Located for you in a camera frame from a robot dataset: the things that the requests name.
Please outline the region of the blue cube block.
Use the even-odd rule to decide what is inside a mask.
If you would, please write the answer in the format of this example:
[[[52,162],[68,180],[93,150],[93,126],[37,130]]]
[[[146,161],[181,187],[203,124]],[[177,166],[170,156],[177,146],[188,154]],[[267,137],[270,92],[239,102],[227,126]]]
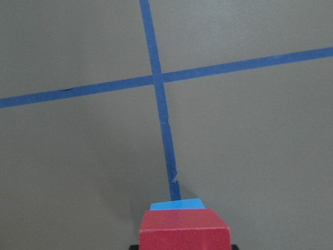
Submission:
[[[175,210],[175,209],[205,209],[205,205],[199,198],[181,199],[152,203],[150,210]]]

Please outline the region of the red cube block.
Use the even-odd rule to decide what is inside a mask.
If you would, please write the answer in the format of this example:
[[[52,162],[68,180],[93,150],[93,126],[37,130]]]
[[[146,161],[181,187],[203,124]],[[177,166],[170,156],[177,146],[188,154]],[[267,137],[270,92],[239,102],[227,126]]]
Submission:
[[[230,228],[210,208],[148,210],[139,249],[231,249]]]

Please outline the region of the long blue tape line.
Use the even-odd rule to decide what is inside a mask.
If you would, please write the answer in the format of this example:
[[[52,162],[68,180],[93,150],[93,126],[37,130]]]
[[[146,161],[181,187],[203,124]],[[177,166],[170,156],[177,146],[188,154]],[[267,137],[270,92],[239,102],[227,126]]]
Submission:
[[[162,74],[165,83],[213,76],[217,74],[270,67],[275,65],[297,63],[301,61],[332,57],[332,47],[312,49],[309,51],[280,54],[255,59],[228,62],[213,66],[186,69]],[[116,80],[55,91],[32,93],[1,99],[1,108],[9,108],[34,103],[55,101],[85,95],[99,94],[123,89],[138,88],[153,84],[153,76],[142,76],[124,80]]]

